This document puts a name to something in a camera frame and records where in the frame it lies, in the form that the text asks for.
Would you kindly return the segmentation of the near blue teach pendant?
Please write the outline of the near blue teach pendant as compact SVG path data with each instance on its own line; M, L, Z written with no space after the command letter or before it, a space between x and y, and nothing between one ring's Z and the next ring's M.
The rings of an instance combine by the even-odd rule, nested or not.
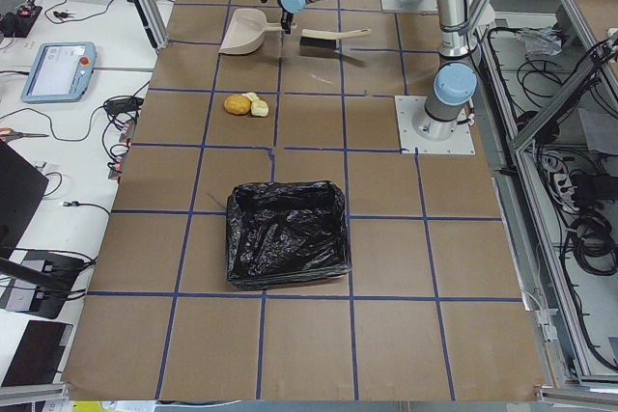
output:
M34 104L78 101L88 88L97 56L91 41L42 44L20 99Z

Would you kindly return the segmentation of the cream hand brush black bristles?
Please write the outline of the cream hand brush black bristles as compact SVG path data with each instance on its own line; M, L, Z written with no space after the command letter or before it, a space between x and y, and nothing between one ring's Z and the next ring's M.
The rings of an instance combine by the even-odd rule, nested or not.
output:
M367 37L371 34L372 30L369 28L346 32L303 29L301 31L299 45L301 47L317 47L334 50L337 48L337 43L341 40Z

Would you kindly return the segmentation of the beige plastic dustpan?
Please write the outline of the beige plastic dustpan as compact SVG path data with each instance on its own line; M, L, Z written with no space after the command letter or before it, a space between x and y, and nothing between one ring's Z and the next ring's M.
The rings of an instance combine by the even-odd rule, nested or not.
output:
M233 12L218 50L223 55L248 55L263 44L270 32L282 32L278 23L268 22L266 14L258 9L239 8Z

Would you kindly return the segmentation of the yellow bread chunk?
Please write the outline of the yellow bread chunk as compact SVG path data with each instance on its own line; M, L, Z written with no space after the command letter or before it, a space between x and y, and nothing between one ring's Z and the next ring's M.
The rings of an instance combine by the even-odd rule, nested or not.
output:
M266 118L269 114L268 104L261 99L253 100L250 106L250 113L253 117Z

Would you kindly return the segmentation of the bin with black trash bag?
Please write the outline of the bin with black trash bag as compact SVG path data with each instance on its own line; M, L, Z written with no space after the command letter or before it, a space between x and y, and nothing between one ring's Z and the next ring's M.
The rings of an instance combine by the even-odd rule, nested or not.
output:
M348 274L344 193L330 180L236 186L227 200L226 260L227 281L244 290Z

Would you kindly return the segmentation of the black laptop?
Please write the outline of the black laptop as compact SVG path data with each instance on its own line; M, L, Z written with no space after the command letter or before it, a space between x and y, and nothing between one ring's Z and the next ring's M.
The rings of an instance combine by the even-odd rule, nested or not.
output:
M51 384L68 345L73 326L30 320L3 379L3 387Z

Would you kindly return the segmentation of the pale bread chunk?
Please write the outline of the pale bread chunk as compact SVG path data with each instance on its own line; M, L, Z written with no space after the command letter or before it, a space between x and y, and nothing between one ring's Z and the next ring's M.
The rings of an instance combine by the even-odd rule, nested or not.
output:
M251 104L258 104L262 101L255 93L247 93L243 94L243 96L247 97Z

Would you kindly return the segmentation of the brown round bread roll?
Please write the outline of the brown round bread roll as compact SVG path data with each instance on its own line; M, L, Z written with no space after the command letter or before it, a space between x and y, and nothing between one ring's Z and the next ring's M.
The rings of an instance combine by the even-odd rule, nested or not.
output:
M230 95L225 98L224 110L235 116L243 116L251 111L251 99L244 95Z

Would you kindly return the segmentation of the black monitor stand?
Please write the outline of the black monitor stand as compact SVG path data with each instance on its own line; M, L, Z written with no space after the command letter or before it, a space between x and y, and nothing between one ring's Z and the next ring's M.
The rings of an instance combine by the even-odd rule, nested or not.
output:
M1 309L55 319L64 305L83 297L86 290L74 288L85 263L79 258L43 250L29 250L21 263L1 259Z

